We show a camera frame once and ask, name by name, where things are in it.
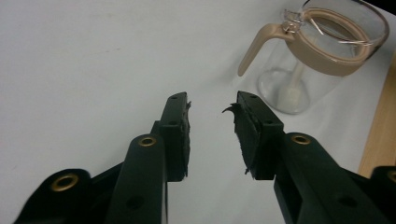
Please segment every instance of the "glass bottom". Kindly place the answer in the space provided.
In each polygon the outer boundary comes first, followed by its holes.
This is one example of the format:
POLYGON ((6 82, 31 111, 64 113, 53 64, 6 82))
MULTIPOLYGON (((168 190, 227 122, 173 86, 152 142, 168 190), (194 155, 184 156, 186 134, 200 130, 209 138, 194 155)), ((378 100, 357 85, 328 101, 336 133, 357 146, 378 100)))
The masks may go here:
POLYGON ((299 114, 310 105, 307 88, 301 79, 292 80, 292 71, 274 68, 259 77, 258 88, 263 100, 286 114, 299 114))

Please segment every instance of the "tabletop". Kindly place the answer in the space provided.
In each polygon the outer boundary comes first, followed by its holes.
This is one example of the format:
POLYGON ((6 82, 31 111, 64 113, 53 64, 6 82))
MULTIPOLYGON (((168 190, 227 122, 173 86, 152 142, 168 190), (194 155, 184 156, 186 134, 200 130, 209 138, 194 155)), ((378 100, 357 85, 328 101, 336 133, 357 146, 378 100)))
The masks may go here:
MULTIPOLYGON (((169 184, 169 223, 284 223, 273 181, 244 174, 233 114, 221 111, 238 91, 258 94, 257 76, 237 67, 288 3, 3 0, 0 223, 12 223, 49 175, 95 176, 123 161, 181 91, 191 101, 191 156, 189 176, 169 184)), ((362 68, 300 115, 275 111, 287 133, 314 136, 353 172, 396 49, 396 18, 381 12, 389 39, 362 68)))

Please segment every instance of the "wooden edge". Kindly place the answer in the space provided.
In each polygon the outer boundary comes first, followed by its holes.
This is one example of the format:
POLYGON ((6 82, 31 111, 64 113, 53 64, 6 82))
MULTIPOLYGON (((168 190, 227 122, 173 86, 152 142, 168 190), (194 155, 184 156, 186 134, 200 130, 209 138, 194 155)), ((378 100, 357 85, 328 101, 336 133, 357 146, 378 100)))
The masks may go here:
POLYGON ((370 177, 381 165, 396 165, 396 51, 376 107, 359 174, 370 177))

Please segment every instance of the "white surface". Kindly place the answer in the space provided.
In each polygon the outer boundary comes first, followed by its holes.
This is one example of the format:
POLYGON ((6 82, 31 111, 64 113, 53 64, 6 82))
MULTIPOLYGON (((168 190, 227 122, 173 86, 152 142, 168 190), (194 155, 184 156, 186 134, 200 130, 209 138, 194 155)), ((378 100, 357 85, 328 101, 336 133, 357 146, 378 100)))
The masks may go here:
MULTIPOLYGON (((123 161, 168 96, 192 101, 189 177, 169 185, 169 223, 284 223, 273 182, 244 175, 232 113, 238 90, 257 94, 236 68, 256 32, 286 1, 43 1, 0 3, 0 223, 15 220, 49 175, 92 176, 123 161)), ((388 13, 390 27, 395 18, 388 13)), ((298 116, 308 133, 357 171, 395 49, 392 31, 366 65, 298 116)), ((264 46, 260 57, 268 56, 264 46)))

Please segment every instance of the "glass pitcher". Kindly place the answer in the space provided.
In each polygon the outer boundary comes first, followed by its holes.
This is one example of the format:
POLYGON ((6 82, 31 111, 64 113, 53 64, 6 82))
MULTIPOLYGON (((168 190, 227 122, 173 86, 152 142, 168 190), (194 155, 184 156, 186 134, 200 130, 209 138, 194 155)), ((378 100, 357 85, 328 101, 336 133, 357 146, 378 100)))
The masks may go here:
POLYGON ((308 0, 298 12, 285 9, 282 15, 281 24, 257 33, 238 75, 267 40, 278 38, 258 85, 268 105, 288 114, 303 112, 358 70, 389 35, 386 19, 362 1, 308 0))

